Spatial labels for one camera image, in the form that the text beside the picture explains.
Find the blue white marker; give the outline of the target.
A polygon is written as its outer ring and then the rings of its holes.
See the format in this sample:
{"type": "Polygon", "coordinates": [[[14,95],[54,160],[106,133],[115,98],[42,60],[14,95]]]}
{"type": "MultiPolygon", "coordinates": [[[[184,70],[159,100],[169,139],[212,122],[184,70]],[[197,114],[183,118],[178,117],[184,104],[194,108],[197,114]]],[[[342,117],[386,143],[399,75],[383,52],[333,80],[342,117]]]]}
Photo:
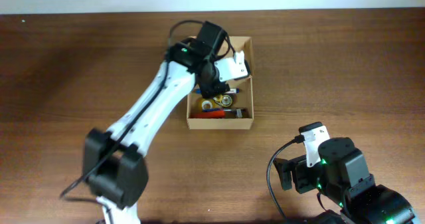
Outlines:
{"type": "MultiPolygon", "coordinates": [[[[196,94],[201,94],[201,90],[199,88],[194,89],[193,92],[196,94]]],[[[239,92],[239,88],[231,88],[229,91],[224,92],[224,94],[238,94],[239,92]]]]}

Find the yellow correction tape dispenser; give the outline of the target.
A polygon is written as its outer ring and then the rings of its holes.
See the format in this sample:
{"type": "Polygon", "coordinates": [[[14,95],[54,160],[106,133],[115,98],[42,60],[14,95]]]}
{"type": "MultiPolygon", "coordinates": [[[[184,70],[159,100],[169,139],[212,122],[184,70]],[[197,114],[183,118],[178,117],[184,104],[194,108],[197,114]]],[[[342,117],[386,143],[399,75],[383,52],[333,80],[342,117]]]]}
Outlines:
{"type": "Polygon", "coordinates": [[[213,100],[217,105],[223,108],[230,108],[234,102],[233,97],[229,94],[220,94],[218,96],[215,96],[213,100]]]}

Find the yellow clear tape roll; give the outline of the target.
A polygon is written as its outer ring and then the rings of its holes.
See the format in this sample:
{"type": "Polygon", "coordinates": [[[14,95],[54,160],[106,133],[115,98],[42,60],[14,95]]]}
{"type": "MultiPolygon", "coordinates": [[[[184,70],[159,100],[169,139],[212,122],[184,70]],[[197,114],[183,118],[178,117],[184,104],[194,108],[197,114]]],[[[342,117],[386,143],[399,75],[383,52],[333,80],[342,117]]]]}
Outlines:
{"type": "Polygon", "coordinates": [[[197,108],[203,112],[204,110],[210,110],[216,108],[217,105],[212,99],[199,98],[197,100],[197,108]]]}

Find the small white eraser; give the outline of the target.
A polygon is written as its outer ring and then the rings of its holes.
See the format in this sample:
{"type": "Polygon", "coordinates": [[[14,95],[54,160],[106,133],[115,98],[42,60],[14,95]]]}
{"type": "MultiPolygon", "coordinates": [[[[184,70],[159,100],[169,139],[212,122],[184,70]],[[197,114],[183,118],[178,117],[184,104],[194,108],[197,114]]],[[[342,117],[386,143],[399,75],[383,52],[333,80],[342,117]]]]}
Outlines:
{"type": "Polygon", "coordinates": [[[242,111],[241,111],[241,109],[236,109],[236,117],[237,118],[242,118],[242,111]]]}

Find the brown cardboard box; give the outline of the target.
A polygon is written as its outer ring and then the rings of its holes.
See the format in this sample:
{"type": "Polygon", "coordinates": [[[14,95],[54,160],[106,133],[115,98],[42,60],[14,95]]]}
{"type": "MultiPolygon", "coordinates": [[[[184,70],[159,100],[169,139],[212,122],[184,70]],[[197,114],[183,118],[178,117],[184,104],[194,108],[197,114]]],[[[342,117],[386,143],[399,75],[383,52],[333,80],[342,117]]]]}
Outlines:
{"type": "MultiPolygon", "coordinates": [[[[230,88],[238,89],[238,93],[231,94],[232,106],[229,109],[241,109],[241,118],[236,117],[235,112],[226,112],[223,118],[195,118],[202,111],[202,102],[206,101],[202,98],[201,93],[196,90],[199,86],[187,95],[187,124],[191,130],[249,130],[254,121],[254,102],[252,76],[254,74],[254,51],[251,37],[230,37],[230,42],[236,52],[244,52],[244,60],[248,63],[250,76],[240,80],[228,80],[226,83],[230,88]]],[[[219,108],[217,103],[211,101],[214,108],[219,108]]]]}

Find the orange highlighter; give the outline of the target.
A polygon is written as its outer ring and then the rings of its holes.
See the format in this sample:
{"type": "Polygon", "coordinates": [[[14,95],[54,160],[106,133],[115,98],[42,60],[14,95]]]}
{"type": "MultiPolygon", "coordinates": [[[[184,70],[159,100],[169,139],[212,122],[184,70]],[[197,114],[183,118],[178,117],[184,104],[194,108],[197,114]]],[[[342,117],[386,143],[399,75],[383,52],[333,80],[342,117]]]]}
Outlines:
{"type": "Polygon", "coordinates": [[[201,119],[209,119],[209,118],[224,118],[225,111],[224,110],[215,110],[211,112],[199,112],[195,113],[191,116],[191,118],[201,118],[201,119]]]}

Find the blue ballpoint pen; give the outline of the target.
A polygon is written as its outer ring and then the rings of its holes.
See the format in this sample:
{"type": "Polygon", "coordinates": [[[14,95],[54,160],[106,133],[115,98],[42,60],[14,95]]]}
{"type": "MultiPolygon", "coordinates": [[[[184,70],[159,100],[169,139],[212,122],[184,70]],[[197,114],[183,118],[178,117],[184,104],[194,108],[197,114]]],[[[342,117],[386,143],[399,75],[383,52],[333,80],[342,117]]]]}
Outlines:
{"type": "Polygon", "coordinates": [[[211,108],[211,109],[205,109],[202,110],[202,112],[216,112],[216,111],[224,111],[224,112],[246,112],[246,108],[211,108]]]}

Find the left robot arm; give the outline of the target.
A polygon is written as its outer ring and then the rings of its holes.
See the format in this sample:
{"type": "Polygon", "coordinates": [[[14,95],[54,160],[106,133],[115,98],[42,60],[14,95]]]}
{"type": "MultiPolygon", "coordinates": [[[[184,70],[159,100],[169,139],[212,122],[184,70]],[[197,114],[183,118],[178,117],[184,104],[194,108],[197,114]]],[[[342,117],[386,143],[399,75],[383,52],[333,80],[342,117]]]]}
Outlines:
{"type": "Polygon", "coordinates": [[[168,43],[159,71],[137,102],[105,132],[92,129],[85,139],[82,181],[102,206],[105,223],[139,223],[137,202],[148,172],[145,156],[171,111],[195,86],[203,98],[229,89],[239,76],[231,68],[244,64],[228,33],[208,21],[196,37],[168,43]],[[220,54],[223,43],[233,52],[220,54]]]}

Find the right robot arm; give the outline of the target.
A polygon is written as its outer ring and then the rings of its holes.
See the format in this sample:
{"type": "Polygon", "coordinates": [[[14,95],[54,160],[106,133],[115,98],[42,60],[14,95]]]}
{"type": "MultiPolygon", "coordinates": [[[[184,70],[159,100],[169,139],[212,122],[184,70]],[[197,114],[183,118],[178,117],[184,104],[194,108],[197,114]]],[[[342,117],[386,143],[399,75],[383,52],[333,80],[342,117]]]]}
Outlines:
{"type": "Polygon", "coordinates": [[[415,224],[420,222],[414,208],[398,192],[375,183],[362,151],[350,138],[331,138],[318,147],[319,162],[307,167],[307,158],[269,161],[275,167],[284,190],[300,194],[316,189],[340,208],[330,209],[304,223],[415,224]]]}

